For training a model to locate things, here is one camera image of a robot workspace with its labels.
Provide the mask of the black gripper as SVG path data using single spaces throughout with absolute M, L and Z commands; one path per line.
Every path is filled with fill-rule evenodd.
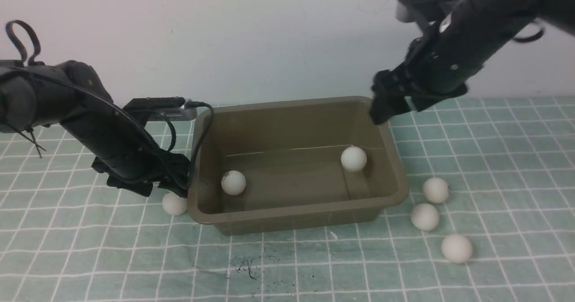
M 409 43 L 404 61 L 394 69 L 377 72 L 372 79 L 373 99 L 369 115 L 372 123 L 380 125 L 394 116 L 411 111 L 421 112 L 439 102 L 461 97 L 468 93 L 468 85 L 462 82 L 450 92 L 439 91 L 438 86 L 431 86 L 425 81 L 430 73 L 418 73 L 408 64 L 421 50 L 423 38 L 415 38 Z
M 142 151 L 132 151 L 108 159 L 95 157 L 92 168 L 108 175 L 106 185 L 128 190 L 142 197 L 150 197 L 154 184 L 188 198 L 189 159 L 181 153 L 160 150 L 160 156 Z

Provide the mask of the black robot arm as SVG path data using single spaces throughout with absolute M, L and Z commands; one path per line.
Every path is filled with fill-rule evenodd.
M 1 132 L 59 124 L 95 155 L 92 168 L 109 187 L 149 197 L 154 184 L 188 196 L 189 159 L 163 150 L 146 131 L 154 110 L 114 104 L 88 64 L 1 67 Z
M 542 22 L 574 34 L 574 0 L 396 0 L 396 18 L 422 36 L 395 69 L 375 74 L 374 124 L 468 92 L 466 81 L 505 44 L 544 36 Z

